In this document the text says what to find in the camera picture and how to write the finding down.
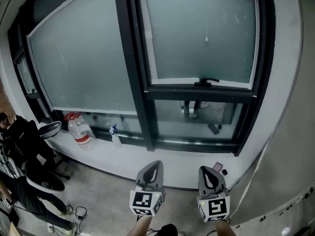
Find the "gray wall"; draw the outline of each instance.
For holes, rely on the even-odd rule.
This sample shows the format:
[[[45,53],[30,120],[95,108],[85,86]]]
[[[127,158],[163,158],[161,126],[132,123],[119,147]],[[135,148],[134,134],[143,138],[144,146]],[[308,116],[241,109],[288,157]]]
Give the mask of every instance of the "gray wall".
[[[296,85],[233,224],[283,205],[315,181],[315,0],[300,2],[304,40]]]

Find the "black window frame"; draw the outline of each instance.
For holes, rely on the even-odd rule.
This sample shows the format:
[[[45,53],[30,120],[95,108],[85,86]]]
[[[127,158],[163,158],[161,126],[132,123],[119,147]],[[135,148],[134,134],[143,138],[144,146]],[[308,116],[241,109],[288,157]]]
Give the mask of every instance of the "black window frame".
[[[28,51],[26,36],[35,27],[32,21],[33,3],[35,0],[27,0],[21,6],[19,14],[8,31],[8,38],[14,68],[21,85],[22,91],[39,122],[49,123],[60,120],[63,129],[67,130],[62,111],[50,111],[44,94],[36,78],[30,53]],[[191,85],[150,85],[147,74],[147,57],[143,44],[143,27],[139,0],[115,0],[123,45],[127,73],[136,106],[136,111],[142,130],[142,136],[129,132],[119,132],[120,139],[124,144],[146,147],[148,151],[156,148],[168,150],[180,150],[204,153],[233,153],[238,156],[244,147],[252,127],[258,116],[271,72],[271,66],[275,45],[275,5],[274,0],[259,0],[260,38],[257,67],[252,89],[228,88],[223,86],[211,86],[210,88],[196,88]],[[16,46],[16,34],[22,37],[22,46]],[[17,62],[25,56],[36,93],[27,94],[22,78],[20,77]],[[48,113],[48,118],[37,103],[40,100]],[[242,103],[242,111],[235,128],[232,139],[184,139],[184,142],[158,136],[157,114],[155,100],[189,100]],[[96,137],[111,141],[111,135],[107,129],[92,128]]]

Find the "window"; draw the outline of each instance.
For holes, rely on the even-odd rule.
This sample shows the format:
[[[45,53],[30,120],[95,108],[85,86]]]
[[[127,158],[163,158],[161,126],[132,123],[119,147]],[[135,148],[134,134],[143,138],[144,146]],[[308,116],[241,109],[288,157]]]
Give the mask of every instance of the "window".
[[[39,121],[81,112],[96,137],[234,153],[268,82],[274,6],[265,0],[27,0],[8,32]]]
[[[255,0],[140,0],[140,6],[152,84],[215,78],[217,85],[252,88]]]
[[[231,140],[242,104],[156,100],[160,137]]]

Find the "black cable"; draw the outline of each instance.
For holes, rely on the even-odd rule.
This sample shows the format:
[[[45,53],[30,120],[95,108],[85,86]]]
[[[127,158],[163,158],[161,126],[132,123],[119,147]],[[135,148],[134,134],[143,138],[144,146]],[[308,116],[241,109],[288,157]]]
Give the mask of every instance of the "black cable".
[[[77,213],[78,213],[78,208],[82,208],[82,209],[85,210],[85,213],[84,213],[83,216],[79,216],[79,215],[77,214]],[[87,215],[88,210],[87,210],[85,207],[83,207],[83,206],[78,206],[78,207],[75,209],[75,213],[72,212],[72,211],[69,211],[69,212],[72,213],[72,214],[74,214],[77,220],[80,220],[80,223],[79,223],[79,226],[78,226],[79,233],[77,233],[77,232],[75,232],[75,233],[76,233],[76,234],[81,234],[81,223],[82,223],[82,221],[84,220],[84,217]]]
[[[152,234],[152,233],[158,233],[159,230],[154,230],[154,229],[152,229],[152,228],[149,228],[149,229],[148,229],[148,232],[149,232],[149,233],[147,234],[147,236],[150,235],[150,234]]]
[[[49,228],[53,231],[53,233],[55,233],[55,230],[56,230],[56,231],[60,232],[61,234],[65,235],[62,231],[58,230],[55,227],[50,226]]]
[[[206,106],[206,107],[200,107],[199,109],[204,109],[204,108],[209,108],[210,107],[210,103],[209,103],[209,105],[208,106]]]
[[[225,104],[223,105],[223,107],[221,107],[220,109],[214,109],[214,108],[212,108],[212,110],[214,110],[214,111],[220,111],[220,110],[222,110],[223,108],[225,108],[226,104],[227,104],[227,103],[225,103]]]
[[[211,234],[211,233],[214,233],[214,232],[216,232],[217,230],[212,230],[212,231],[210,231],[208,234],[207,234],[207,236],[209,236],[209,234]]]
[[[35,212],[31,212],[31,211],[29,211],[29,210],[23,209],[23,208],[18,207],[18,206],[14,206],[14,205],[12,205],[12,206],[13,206],[13,207],[16,207],[16,208],[18,208],[18,209],[24,210],[24,211],[28,211],[29,213],[34,214],[34,215],[41,215],[41,216],[44,216],[44,215],[45,215],[44,213],[35,213]],[[79,215],[77,214],[78,208],[83,208],[83,209],[85,210],[85,213],[84,213],[83,216],[79,216]],[[83,206],[78,206],[78,207],[75,209],[75,213],[72,212],[72,211],[67,211],[67,212],[74,214],[75,217],[76,217],[76,219],[77,219],[77,220],[80,220],[79,226],[78,226],[78,228],[77,228],[77,230],[76,230],[75,233],[76,233],[76,234],[81,234],[81,223],[82,223],[82,221],[84,220],[84,217],[87,215],[88,210],[87,210],[85,207],[83,207]]]

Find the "gray gripper finger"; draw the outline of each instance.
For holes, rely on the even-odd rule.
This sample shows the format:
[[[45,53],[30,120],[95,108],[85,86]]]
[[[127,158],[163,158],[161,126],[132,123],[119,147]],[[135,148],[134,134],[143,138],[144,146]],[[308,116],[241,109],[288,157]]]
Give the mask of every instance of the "gray gripper finger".
[[[219,193],[225,189],[224,177],[206,166],[199,168],[199,194],[212,195]]]
[[[137,175],[136,184],[144,189],[161,189],[163,186],[162,161],[152,162],[140,170]]]

